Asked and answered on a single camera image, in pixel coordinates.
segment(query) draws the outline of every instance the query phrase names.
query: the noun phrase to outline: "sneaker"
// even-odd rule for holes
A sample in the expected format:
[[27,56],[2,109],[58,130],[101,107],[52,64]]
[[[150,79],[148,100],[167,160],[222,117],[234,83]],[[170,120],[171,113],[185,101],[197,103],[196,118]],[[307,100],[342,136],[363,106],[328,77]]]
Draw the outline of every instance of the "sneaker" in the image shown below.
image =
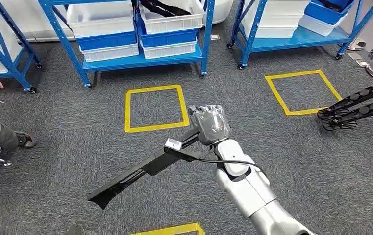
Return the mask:
[[16,136],[21,148],[33,148],[36,145],[35,139],[28,133],[16,131]]

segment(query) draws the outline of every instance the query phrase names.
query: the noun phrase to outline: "yellow floor tape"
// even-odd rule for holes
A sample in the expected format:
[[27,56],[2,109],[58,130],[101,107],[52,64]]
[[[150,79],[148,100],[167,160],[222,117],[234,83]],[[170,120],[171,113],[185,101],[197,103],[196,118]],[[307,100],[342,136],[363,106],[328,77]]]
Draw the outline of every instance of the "yellow floor tape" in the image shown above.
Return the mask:
[[279,79],[279,78],[288,78],[288,77],[296,77],[296,76],[303,76],[303,75],[311,75],[311,74],[319,74],[319,76],[322,78],[322,80],[325,82],[325,84],[329,87],[331,92],[334,94],[334,96],[338,100],[342,100],[342,97],[338,94],[338,92],[335,90],[335,88],[332,86],[330,81],[326,78],[325,74],[322,72],[322,70],[311,70],[311,71],[303,71],[303,72],[293,72],[293,73],[287,73],[287,74],[280,74],[280,75],[273,75],[273,76],[264,76],[267,84],[270,86],[270,89],[273,91],[274,96],[276,97],[278,103],[281,105],[281,107],[284,110],[284,113],[286,115],[305,115],[305,114],[314,114],[317,113],[319,110],[324,109],[322,108],[316,108],[316,109],[304,109],[304,110],[297,110],[297,111],[290,111],[287,107],[286,103],[284,103],[284,100],[278,93],[276,87],[274,86],[272,80],[273,79]]
[[135,233],[131,235],[175,235],[197,231],[198,235],[205,235],[205,232],[198,223],[185,224],[164,229],[156,229],[147,232]]
[[[131,94],[141,93],[141,92],[155,92],[162,90],[177,90],[177,96],[180,102],[180,109],[182,111],[182,122],[169,123],[169,124],[159,124],[151,126],[142,126],[142,127],[131,127],[130,124],[130,114],[131,114]],[[148,87],[128,90],[125,94],[125,121],[124,121],[124,131],[126,133],[135,133],[135,132],[144,132],[144,131],[155,131],[169,128],[177,128],[182,126],[189,126],[189,117],[188,112],[186,111],[185,98],[183,97],[183,91],[180,85],[169,85],[169,86],[160,86],[160,87]]]

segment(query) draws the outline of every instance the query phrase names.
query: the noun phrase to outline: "black cable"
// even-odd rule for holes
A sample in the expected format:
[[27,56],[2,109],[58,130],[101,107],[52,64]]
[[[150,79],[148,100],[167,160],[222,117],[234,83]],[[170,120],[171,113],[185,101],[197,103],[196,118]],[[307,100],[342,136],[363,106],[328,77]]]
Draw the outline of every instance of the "black cable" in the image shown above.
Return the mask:
[[241,161],[241,160],[208,160],[208,159],[203,159],[202,157],[205,157],[206,155],[209,155],[212,153],[212,151],[208,151],[207,153],[203,154],[200,156],[200,158],[197,158],[198,161],[204,162],[204,163],[238,163],[238,164],[246,164],[246,165],[252,165],[255,166],[256,168],[260,169],[261,173],[263,173],[266,177],[267,174],[255,163],[247,162],[247,161]]

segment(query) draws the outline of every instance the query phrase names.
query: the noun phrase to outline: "robotic arm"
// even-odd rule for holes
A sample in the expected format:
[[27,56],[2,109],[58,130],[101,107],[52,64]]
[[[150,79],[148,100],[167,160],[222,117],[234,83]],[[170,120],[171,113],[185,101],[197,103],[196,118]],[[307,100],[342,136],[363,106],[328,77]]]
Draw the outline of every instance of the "robotic arm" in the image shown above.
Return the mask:
[[[126,187],[146,173],[156,175],[183,159],[217,163],[217,181],[228,192],[245,218],[249,218],[258,233],[264,235],[312,235],[277,201],[263,171],[246,155],[237,141],[230,139],[230,126],[219,105],[192,106],[188,110],[193,129],[180,141],[168,139],[162,152],[145,159],[123,175],[92,192],[88,200],[105,209],[107,204]],[[184,149],[196,141],[215,149],[218,160],[201,158],[207,153]]]

